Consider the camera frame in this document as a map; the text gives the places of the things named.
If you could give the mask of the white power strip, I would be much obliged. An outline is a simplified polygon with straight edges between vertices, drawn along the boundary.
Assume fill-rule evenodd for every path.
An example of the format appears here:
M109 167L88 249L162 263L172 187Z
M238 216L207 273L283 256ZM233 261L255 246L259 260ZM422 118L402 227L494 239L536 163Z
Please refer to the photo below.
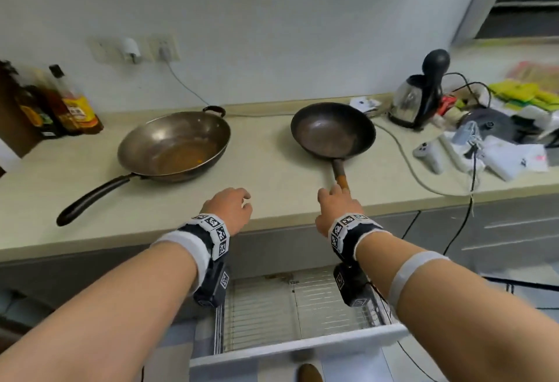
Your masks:
M444 173L442 150L437 140L421 143L413 150L412 154L414 158L422 161L433 174L441 175Z

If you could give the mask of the white wall socket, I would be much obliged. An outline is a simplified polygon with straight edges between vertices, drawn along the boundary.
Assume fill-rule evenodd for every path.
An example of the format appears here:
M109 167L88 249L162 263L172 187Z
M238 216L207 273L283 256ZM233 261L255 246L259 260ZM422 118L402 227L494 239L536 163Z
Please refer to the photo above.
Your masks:
M116 65L124 62L119 38L88 37L86 43L96 62L105 65Z
M153 61L171 63L181 60L174 35L152 34L147 37L147 42Z

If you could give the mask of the white charger plug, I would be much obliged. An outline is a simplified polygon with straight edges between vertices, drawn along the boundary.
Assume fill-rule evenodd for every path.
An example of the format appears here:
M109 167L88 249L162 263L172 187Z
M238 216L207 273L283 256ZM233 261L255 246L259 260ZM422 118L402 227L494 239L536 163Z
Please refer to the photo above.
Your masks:
M125 37L121 40L121 51L126 63L138 65L142 61L142 54L136 40Z

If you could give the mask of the small white box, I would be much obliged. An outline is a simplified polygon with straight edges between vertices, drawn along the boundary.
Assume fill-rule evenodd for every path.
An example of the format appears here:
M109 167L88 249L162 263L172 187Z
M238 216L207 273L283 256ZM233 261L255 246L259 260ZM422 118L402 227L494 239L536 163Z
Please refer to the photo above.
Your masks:
M382 102L367 96L354 96L350 99L349 105L363 114L373 115L382 108Z

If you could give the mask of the black electric kettle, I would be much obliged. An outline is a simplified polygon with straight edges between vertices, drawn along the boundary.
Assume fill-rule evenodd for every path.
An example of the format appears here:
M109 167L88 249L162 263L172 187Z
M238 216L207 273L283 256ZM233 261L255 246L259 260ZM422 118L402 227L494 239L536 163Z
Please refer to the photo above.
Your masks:
M441 104L442 79L450 63L450 54L444 49L427 54L422 73L410 75L396 90L388 109L388 120L415 132L422 131Z

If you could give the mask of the dark sauce bottle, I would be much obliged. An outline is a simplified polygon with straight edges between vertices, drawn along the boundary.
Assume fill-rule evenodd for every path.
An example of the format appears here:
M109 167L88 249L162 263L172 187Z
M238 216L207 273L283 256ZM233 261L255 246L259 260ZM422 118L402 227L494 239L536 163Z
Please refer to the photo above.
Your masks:
M44 139L62 138L64 133L60 125L53 120L52 114L47 110L43 95L35 92L31 85L24 84L24 79L10 61L0 60L0 68L15 83L15 101L41 136Z
M64 128L66 134L69 136L82 135L83 131L63 102L60 92L52 81L52 78L40 69L33 69L32 73L36 86L46 97L50 109L54 113L57 121Z

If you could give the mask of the black round appliance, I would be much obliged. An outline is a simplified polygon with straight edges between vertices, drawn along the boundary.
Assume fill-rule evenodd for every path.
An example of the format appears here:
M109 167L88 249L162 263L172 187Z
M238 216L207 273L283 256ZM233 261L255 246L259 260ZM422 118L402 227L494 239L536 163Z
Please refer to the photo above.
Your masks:
M498 110L488 108L471 110L461 118L458 126L461 127L468 122L476 122L482 139L486 139L487 136L494 136L518 144L518 126L511 117Z

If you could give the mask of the black-white marker wrist band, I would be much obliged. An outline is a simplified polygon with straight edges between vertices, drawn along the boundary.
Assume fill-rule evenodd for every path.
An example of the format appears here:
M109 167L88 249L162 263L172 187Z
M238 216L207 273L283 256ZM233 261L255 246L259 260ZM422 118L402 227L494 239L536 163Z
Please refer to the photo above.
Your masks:
M212 261L221 261L228 253L230 234L225 222L215 214L198 214L177 230L200 238Z
M355 267L355 250L360 241L373 232L388 232L377 222L363 214L346 213L332 223L328 239L332 250L342 263Z

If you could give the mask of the yellow label oil bottle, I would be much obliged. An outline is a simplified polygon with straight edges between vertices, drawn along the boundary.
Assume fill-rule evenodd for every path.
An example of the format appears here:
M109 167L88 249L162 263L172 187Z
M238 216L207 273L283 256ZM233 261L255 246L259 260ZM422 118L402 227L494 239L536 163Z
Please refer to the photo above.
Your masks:
M83 91L63 72L59 65L50 65L49 70L63 103L78 124L80 130L84 134L101 133L104 125Z

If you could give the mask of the brown shoe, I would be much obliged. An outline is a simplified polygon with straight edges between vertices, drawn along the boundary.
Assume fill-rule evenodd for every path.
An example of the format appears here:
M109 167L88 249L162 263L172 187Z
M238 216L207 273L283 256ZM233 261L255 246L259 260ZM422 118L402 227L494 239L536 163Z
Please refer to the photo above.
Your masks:
M316 366L305 363L297 369L296 382L324 382L324 379Z

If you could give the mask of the red packet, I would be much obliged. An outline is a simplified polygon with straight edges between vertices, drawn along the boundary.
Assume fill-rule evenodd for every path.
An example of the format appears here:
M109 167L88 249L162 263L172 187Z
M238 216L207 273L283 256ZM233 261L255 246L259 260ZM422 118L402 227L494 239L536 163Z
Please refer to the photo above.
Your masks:
M455 106L458 98L454 95L444 95L442 96L439 106L437 108L436 114L443 117L450 109Z

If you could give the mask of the person's left hand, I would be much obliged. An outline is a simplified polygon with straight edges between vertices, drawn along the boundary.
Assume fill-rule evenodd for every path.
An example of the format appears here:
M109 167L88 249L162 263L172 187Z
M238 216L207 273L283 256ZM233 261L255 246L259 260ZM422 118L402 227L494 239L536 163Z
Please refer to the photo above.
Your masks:
M217 215L225 222L230 236L234 237L246 226L239 224L239 211L250 198L245 188L226 188L207 200L200 213Z

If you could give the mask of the white paper sheet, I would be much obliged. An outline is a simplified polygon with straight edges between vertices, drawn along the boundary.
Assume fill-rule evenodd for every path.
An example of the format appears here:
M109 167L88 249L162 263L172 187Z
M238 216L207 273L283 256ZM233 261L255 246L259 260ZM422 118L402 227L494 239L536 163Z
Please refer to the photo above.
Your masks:
M514 181L526 172L549 172L546 149L539 143L517 145L495 136L487 136L481 142L477 158L505 182Z

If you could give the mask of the person's right forearm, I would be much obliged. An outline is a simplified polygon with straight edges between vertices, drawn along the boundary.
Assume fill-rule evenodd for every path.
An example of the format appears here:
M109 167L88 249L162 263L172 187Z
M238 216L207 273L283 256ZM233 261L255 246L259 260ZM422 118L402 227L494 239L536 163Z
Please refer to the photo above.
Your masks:
M559 382L559 324L479 275L386 232L355 256L450 382Z

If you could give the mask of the person's left forearm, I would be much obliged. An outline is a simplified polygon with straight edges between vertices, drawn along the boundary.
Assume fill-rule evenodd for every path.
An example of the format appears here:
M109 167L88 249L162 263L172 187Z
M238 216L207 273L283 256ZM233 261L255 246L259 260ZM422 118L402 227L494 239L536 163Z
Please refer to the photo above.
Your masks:
M134 382L197 280L159 242L105 274L0 354L0 382Z

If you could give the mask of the white cloth wrist cuff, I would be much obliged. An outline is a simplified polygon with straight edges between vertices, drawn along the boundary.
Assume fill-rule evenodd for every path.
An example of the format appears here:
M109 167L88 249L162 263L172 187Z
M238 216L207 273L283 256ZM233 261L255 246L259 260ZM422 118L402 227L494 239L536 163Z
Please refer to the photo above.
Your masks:
M208 248L204 243L202 236L193 234L189 231L174 230L160 236L150 245L150 247L153 247L161 242L178 244L192 256L197 267L197 279L193 282L188 294L189 296L192 296L193 293L202 285L211 260L210 252L208 252Z

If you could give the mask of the person's right hand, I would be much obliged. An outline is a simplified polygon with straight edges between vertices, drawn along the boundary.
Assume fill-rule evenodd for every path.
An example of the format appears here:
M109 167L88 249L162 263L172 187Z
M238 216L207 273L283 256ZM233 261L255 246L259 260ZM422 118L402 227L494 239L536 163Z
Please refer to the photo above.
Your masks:
M338 218L345 214L363 214L363 208L359 201L352 198L351 192L347 188L341 188L338 184L329 190L329 207L327 210L320 210L315 224L319 233L327 237L328 232Z

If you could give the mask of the grey cabinet drawer fronts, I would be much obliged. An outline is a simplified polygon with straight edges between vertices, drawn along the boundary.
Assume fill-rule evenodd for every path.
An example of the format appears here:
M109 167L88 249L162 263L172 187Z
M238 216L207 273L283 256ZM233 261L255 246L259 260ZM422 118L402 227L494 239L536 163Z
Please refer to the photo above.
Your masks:
M559 194L422 210L404 240L478 273L559 261Z

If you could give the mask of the pile of yellow-green packets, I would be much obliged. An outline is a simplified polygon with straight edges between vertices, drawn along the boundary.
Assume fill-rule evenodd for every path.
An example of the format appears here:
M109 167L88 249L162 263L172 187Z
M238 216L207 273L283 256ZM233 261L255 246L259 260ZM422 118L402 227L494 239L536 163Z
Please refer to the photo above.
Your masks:
M489 89L495 98L512 110L532 105L547 112L559 111L559 94L542 90L536 83L504 80L490 84Z

